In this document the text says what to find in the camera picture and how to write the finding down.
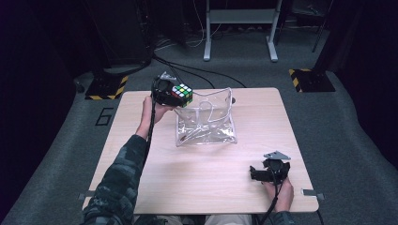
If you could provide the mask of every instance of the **transparent bag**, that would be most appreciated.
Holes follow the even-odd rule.
[[[188,106],[175,108],[176,146],[236,143],[231,106],[231,88],[204,95],[193,92],[193,101]]]

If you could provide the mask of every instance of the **yellow and black hazard tape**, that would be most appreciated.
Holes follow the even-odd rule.
[[[296,88],[296,91],[297,92],[303,92],[302,91],[302,89],[301,89],[301,86],[300,86],[300,84],[299,84],[299,79],[298,79],[298,77],[296,76],[296,71],[311,71],[310,69],[307,69],[307,68],[302,68],[302,69],[289,69],[289,74],[290,74],[290,77],[292,78],[292,82],[293,82],[293,85],[295,85],[295,88]]]
[[[123,93],[124,87],[125,87],[125,85],[127,83],[127,79],[128,79],[128,76],[125,76],[121,80],[120,85],[117,88],[117,90],[115,91],[114,95],[108,95],[108,96],[101,96],[101,95],[85,96],[85,99],[89,99],[89,100],[118,99],[118,98],[120,98],[120,96]]]

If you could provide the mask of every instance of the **cube face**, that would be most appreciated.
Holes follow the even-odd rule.
[[[193,99],[192,99],[192,97],[193,97],[192,89],[189,86],[187,86],[187,85],[185,85],[183,83],[180,84],[180,85],[174,86],[172,94],[175,97],[183,99],[184,104],[182,105],[182,107],[186,107],[188,104],[190,104],[193,101]]]

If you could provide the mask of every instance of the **table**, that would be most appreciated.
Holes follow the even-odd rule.
[[[281,11],[282,0],[278,0],[276,8],[267,9],[212,9],[210,0],[207,0],[206,12],[206,46],[204,60],[210,60],[211,36],[210,25],[212,23],[272,23],[270,35],[267,36],[267,45],[271,62],[277,62],[274,45],[275,30]]]
[[[275,88],[232,89],[237,143],[176,147],[176,114],[168,112],[155,126],[151,149],[139,186],[135,214],[253,214],[268,210],[264,187],[249,168],[264,170],[266,153],[291,157],[289,177],[295,187],[292,212],[314,212],[313,189],[280,93]],[[214,89],[195,90],[205,94]],[[126,92],[121,98],[90,190],[95,190],[120,147],[139,125],[142,102],[149,92]]]

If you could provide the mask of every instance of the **person's right hand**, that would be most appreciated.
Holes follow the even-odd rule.
[[[266,187],[267,194],[270,200],[275,197],[275,186],[270,182],[262,182],[264,187]],[[292,205],[294,198],[294,189],[288,177],[283,180],[282,188],[278,195],[278,201],[275,204],[275,212],[290,211],[290,206]]]

